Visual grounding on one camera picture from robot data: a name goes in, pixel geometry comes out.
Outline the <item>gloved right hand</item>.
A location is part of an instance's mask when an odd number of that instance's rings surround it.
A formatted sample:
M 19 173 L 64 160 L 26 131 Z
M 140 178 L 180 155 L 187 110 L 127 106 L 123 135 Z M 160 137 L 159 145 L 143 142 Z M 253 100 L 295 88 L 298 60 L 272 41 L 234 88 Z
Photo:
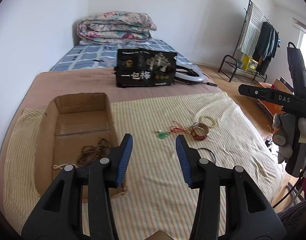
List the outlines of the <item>gloved right hand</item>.
M 306 118 L 285 113 L 275 114 L 273 120 L 273 143 L 278 146 L 278 163 L 291 163 L 295 157 L 295 167 L 288 173 L 298 177 L 303 172 L 306 178 Z

